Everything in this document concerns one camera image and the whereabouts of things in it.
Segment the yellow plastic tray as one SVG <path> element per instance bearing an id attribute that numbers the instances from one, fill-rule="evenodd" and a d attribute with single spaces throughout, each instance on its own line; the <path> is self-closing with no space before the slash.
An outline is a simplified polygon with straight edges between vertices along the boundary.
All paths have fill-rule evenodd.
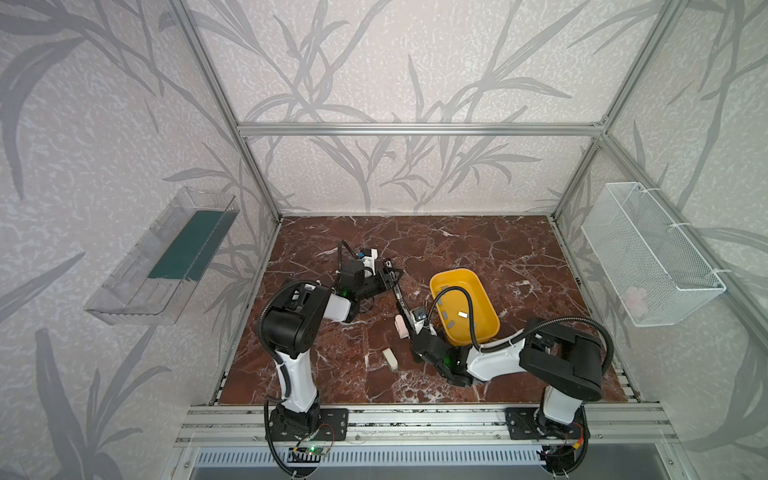
<path id="1" fill-rule="evenodd" d="M 482 344 L 491 340 L 500 329 L 499 318 L 479 279 L 471 270 L 459 268 L 435 274 L 430 280 L 433 295 L 448 287 L 461 287 L 470 296 L 473 305 L 473 319 L 476 340 Z M 451 291 L 438 301 L 437 311 L 447 335 L 454 346 L 470 345 L 469 303 L 460 291 Z"/>

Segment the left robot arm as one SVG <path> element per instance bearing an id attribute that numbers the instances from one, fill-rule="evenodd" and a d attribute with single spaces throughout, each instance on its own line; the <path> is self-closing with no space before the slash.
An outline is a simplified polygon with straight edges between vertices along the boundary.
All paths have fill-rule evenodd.
<path id="1" fill-rule="evenodd" d="M 273 359 L 280 381 L 274 422 L 303 430 L 319 426 L 319 394 L 309 351 L 322 322 L 353 320 L 362 301 L 396 289 L 403 274 L 389 261 L 371 267 L 353 260 L 341 264 L 330 286 L 309 280 L 284 282 L 267 302 L 257 325 L 260 343 Z"/>

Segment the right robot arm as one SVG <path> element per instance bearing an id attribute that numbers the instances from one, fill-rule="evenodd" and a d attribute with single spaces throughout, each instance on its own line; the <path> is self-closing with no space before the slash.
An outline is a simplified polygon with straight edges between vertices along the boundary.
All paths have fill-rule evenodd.
<path id="1" fill-rule="evenodd" d="M 544 382 L 537 416 L 542 428 L 569 426 L 584 404 L 601 400 L 602 378 L 614 356 L 607 329 L 585 317 L 534 318 L 522 331 L 480 346 L 452 346 L 429 327 L 411 332 L 409 340 L 416 359 L 454 386 L 519 373 Z"/>

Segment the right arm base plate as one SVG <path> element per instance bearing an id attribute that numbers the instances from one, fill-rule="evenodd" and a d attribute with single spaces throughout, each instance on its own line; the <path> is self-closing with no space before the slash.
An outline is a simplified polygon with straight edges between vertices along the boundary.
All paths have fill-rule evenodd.
<path id="1" fill-rule="evenodd" d="M 505 425 L 511 440 L 543 441 L 548 436 L 541 429 L 536 406 L 507 407 L 504 409 Z"/>

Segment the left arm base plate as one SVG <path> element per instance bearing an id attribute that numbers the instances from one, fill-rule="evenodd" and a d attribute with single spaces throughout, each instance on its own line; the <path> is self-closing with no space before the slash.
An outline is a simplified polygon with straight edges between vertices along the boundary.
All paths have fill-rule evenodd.
<path id="1" fill-rule="evenodd" d="M 273 441 L 298 441 L 307 436 L 321 441 L 343 441 L 349 425 L 346 408 L 315 408 L 297 413 L 279 406 L 268 417 L 267 427 Z"/>

